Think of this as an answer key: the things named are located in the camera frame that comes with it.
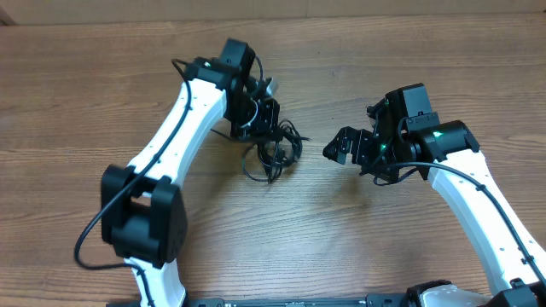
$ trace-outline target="black mounting bracket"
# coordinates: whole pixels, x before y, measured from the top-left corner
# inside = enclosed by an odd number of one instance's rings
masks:
[[[443,161],[447,154],[464,149],[479,151],[479,144],[461,121],[440,124],[423,84],[406,86],[385,95],[367,107],[372,131],[345,127],[322,151],[328,159],[362,166],[361,174],[372,174],[388,182],[399,177],[398,169],[377,167],[397,162]],[[424,180],[428,168],[418,168]]]
[[[195,58],[186,66],[188,80],[214,83],[228,94],[224,117],[231,122],[230,135],[238,139],[270,134],[277,127],[279,104],[268,94],[271,78],[256,80],[250,70],[256,58],[247,43],[229,38],[219,58]]]
[[[122,169],[110,165],[102,175],[101,208],[135,175],[133,167]],[[132,200],[143,193],[151,194],[150,206]],[[160,180],[144,177],[102,217],[102,240],[113,246],[116,255],[139,258],[155,268],[177,257],[187,231],[182,194],[169,177]]]
[[[543,293],[534,293],[534,285],[526,285],[520,278],[510,281],[511,289],[497,293],[484,307],[538,307]]]

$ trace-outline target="black joint bracket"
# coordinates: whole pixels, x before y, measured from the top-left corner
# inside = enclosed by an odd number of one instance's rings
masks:
[[[351,152],[351,145],[354,142],[358,145],[360,134],[360,130],[351,127],[341,128],[335,138],[322,150],[322,155],[343,165],[347,154]]]
[[[511,289],[497,293],[485,307],[538,307],[537,296],[521,279],[510,281]]]
[[[104,207],[136,174],[134,168],[110,165],[102,175],[101,207]],[[151,194],[150,206],[135,202]],[[188,219],[177,185],[169,177],[144,177],[102,217],[102,240],[113,245],[116,255],[135,257],[156,268],[173,261],[183,245]]]

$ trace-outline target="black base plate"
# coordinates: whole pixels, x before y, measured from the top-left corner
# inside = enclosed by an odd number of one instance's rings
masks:
[[[404,293],[370,294],[364,298],[285,298],[263,300],[190,299],[188,307],[400,307]]]

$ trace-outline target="cable clip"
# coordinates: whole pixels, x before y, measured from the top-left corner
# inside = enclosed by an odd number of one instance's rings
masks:
[[[484,184],[480,184],[479,186],[476,187],[476,191],[485,191],[487,189],[487,187],[484,185]]]
[[[523,264],[528,264],[528,263],[534,262],[534,261],[535,261],[535,258],[532,255],[529,255],[529,257],[527,257],[526,259],[525,258],[521,259],[521,262]]]

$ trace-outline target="wood grain surface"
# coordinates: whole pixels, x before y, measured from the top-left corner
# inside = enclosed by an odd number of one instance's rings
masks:
[[[0,0],[10,25],[540,13],[546,0]]]
[[[138,296],[126,270],[89,272],[73,244],[177,97],[169,60],[248,41],[280,81],[281,117],[311,138],[273,185],[241,174],[244,145],[209,135],[184,184],[178,257],[192,297],[401,292],[450,279],[488,293],[444,201],[418,176],[379,188],[322,157],[365,107],[423,82],[443,121],[472,130],[504,195],[546,245],[546,14],[0,28],[0,305],[103,306]],[[217,129],[228,130],[228,123]],[[259,174],[257,164],[252,173]],[[120,259],[94,231],[84,260]]]

